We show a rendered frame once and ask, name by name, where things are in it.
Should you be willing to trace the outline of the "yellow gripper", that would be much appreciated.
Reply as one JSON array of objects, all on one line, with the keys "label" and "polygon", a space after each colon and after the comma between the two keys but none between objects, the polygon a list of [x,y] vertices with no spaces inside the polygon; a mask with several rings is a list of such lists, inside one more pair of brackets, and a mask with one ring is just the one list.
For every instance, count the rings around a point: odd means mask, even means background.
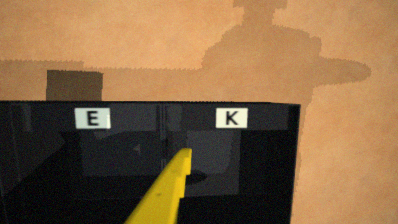
[{"label": "yellow gripper", "polygon": [[177,224],[179,199],[190,174],[191,149],[181,149],[168,163],[124,224]]}]

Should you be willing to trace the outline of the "black three-compartment bin rack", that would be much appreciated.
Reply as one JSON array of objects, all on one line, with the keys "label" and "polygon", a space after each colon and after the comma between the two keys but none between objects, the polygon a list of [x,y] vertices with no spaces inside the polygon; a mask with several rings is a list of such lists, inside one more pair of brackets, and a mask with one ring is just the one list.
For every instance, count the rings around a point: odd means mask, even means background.
[{"label": "black three-compartment bin rack", "polygon": [[183,148],[191,168],[177,224],[290,224],[300,111],[273,102],[0,101],[0,224],[124,224]]}]

